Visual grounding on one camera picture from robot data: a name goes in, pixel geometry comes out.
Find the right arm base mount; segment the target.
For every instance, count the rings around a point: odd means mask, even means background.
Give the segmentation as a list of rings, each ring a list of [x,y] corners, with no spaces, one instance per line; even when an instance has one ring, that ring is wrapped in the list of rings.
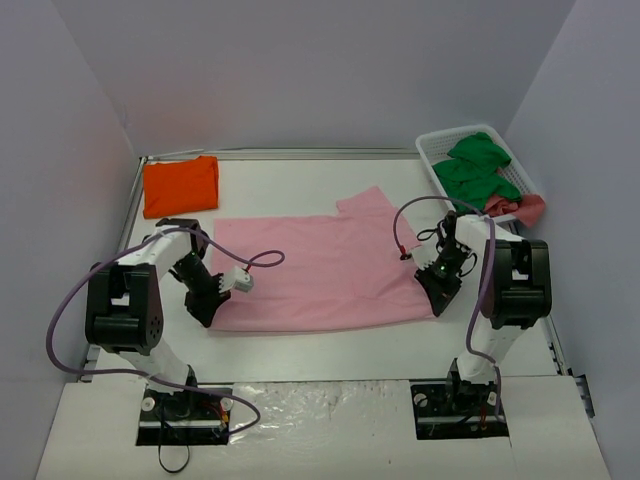
[[[410,394],[419,441],[509,437],[504,409],[496,413],[492,383],[454,392],[444,380],[411,382]]]

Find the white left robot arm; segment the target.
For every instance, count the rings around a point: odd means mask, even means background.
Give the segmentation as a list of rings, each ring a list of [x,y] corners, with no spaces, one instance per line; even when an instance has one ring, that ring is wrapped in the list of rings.
[[[171,274],[187,288],[185,308],[208,328],[231,293],[224,276],[204,265],[208,234],[195,219],[164,218],[136,251],[100,269],[88,282],[85,336],[90,344],[127,360],[166,393],[165,406],[179,418],[195,415],[201,393],[193,368],[163,339],[160,281]]]

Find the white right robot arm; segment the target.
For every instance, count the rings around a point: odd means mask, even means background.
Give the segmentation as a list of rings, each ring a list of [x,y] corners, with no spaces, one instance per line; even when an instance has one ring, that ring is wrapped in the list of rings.
[[[485,217],[449,211],[436,228],[438,256],[424,262],[412,251],[415,279],[436,316],[444,313],[462,287],[469,258],[482,263],[478,298],[465,337],[465,350],[452,362],[443,389],[446,406],[465,413],[480,388],[499,385],[499,368],[522,333],[550,313],[552,287],[549,247],[525,239]]]

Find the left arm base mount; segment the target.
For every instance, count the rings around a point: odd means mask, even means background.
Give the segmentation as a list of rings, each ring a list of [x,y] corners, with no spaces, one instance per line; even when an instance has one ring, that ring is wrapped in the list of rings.
[[[195,392],[161,393],[146,388],[137,446],[227,445],[234,401]]]

